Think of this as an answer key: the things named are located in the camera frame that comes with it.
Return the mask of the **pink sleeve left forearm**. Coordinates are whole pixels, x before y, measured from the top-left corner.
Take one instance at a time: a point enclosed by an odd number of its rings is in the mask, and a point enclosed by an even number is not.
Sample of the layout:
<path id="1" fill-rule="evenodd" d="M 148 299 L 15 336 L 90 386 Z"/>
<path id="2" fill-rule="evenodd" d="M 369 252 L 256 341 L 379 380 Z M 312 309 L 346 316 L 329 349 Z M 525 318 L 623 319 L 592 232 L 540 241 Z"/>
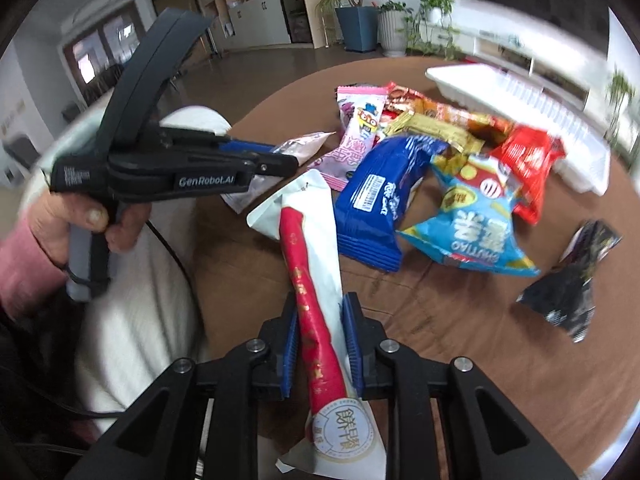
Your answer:
<path id="1" fill-rule="evenodd" d="M 2 240 L 0 264 L 1 307 L 12 320 L 35 309 L 66 281 L 66 274 L 37 243 L 25 218 Z"/>

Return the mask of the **left hand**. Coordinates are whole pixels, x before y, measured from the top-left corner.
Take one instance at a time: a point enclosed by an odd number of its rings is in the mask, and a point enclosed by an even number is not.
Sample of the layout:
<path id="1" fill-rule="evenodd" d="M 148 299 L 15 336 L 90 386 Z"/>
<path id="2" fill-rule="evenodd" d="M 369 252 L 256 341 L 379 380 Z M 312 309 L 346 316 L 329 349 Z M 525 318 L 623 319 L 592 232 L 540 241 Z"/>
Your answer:
<path id="1" fill-rule="evenodd" d="M 92 198 L 46 191 L 28 208 L 26 220 L 38 245 L 53 264 L 62 268 L 68 261 L 72 226 L 103 234 L 108 249 L 121 254 L 134 248 L 151 211 L 151 204 L 129 205 L 119 222 L 111 224 L 106 208 Z"/>

